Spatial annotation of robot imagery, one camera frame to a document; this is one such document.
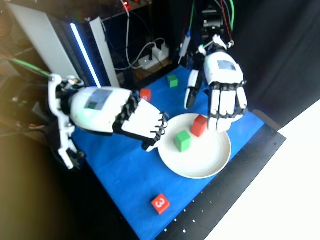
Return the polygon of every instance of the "round plate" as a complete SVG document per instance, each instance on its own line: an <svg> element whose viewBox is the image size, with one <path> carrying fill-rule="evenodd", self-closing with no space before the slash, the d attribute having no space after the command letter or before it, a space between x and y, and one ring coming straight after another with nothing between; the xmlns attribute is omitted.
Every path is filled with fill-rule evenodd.
<svg viewBox="0 0 320 240"><path fill-rule="evenodd" d="M201 137L191 133L196 113L187 113L169 120L165 135L158 147L164 164L176 174L189 179L209 178L219 173L228 163L231 143L226 132L205 128ZM175 144L176 134L186 130L191 136L190 148L180 152Z"/></svg>

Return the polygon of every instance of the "led light strip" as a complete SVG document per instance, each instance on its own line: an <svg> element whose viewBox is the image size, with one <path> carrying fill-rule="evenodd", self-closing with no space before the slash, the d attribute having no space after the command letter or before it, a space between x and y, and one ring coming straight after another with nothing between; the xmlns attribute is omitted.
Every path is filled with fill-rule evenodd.
<svg viewBox="0 0 320 240"><path fill-rule="evenodd" d="M92 66L92 63L91 63L90 58L89 58L89 56L88 56L88 53L87 53L87 51L86 51L86 49L85 49L84 43L82 42L82 39L81 39L81 37L80 37L80 35L79 35L78 29L77 29L77 27L76 27L76 25L75 25L74 23L70 23L70 26L71 26L71 29L72 29L73 34L74 34L74 36L75 36L75 39L76 39L76 41L78 42L78 45L79 45L80 50L81 50L81 52L82 52L82 55L84 56L84 59L85 59L85 61L86 61L86 64L87 64L88 67L89 67L89 70L90 70L90 72L91 72L91 75L92 75L92 77L93 77L93 80L94 80L96 86L97 86L98 88L101 88L101 84L100 84L100 82L99 82L99 79L98 79L98 77L97 77L97 74L96 74L96 72L95 72L95 69L94 69L94 67Z"/></svg>

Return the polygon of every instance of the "plate rim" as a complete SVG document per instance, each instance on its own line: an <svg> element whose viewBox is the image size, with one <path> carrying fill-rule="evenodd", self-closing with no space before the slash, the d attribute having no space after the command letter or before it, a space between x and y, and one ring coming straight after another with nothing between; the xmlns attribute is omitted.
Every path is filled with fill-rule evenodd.
<svg viewBox="0 0 320 240"><path fill-rule="evenodd" d="M180 115L177 115L177 116L171 118L171 119L168 121L168 124L170 124L170 121L171 121L171 120L173 120L173 119L175 119L175 118L177 118L177 117L183 116L183 115L202 115L202 116L204 116L204 117L206 117L206 118L208 117L208 116L206 116L206 115L203 115L203 114L200 114L200 113L194 113L194 112L183 113L183 114L180 114ZM226 135L226 138L228 139L230 151L229 151L229 154L228 154L228 157L227 157L227 161L224 163L224 165L223 165L218 171L214 172L213 174L207 175L207 176L190 177L190 176L187 176L187 175L184 175L184 174L180 174L180 173L172 170L172 169L165 163L165 161L163 160L163 158L161 157L161 153L160 153L160 152L161 152L161 151L160 151L161 145L158 147L157 150L158 150L158 153L159 153L159 155L160 155L161 161L164 163L164 165L165 165L168 169L170 169L170 170L171 170L172 172L174 172L175 174L177 174L177 175L179 175L179 176L181 176L181 177L187 178L187 179L207 179L207 178L210 178L210 177L212 177L212 176L217 175L218 173L220 173L220 172L226 167L226 165L227 165L227 164L229 163L229 161L230 161L231 152L232 152L232 145L231 145L230 137L229 137L229 135L228 135L228 133L227 133L226 131L220 132L220 134L225 134L225 135Z"/></svg>

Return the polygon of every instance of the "green cube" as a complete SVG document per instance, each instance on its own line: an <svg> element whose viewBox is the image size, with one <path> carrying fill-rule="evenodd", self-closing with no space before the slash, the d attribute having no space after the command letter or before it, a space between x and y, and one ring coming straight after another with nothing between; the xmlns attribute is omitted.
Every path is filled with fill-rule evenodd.
<svg viewBox="0 0 320 240"><path fill-rule="evenodd" d="M186 130L183 130L175 135L175 145L181 153L190 148L190 143L191 136Z"/></svg>
<svg viewBox="0 0 320 240"><path fill-rule="evenodd" d="M168 84L169 84L170 88L178 86L178 78L176 75L169 75L167 77L167 79L168 79Z"/></svg>

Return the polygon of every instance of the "blue surface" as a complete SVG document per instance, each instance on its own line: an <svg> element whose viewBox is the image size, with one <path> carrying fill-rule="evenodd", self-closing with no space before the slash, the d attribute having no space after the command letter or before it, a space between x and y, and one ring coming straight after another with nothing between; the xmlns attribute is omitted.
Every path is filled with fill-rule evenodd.
<svg viewBox="0 0 320 240"><path fill-rule="evenodd" d="M184 110L185 88L190 71L179 67L178 87L170 88L165 77L149 86L151 103L171 118L184 113L208 114L208 97L201 91L194 107ZM227 132L232 146L231 159L263 126L251 113L232 124ZM144 152L142 142L122 135L94 135L77 129L73 139L87 155L87 161L123 216L142 240L152 240L214 178L181 177L162 162L158 150ZM151 201L163 193L170 207L158 215Z"/></svg>

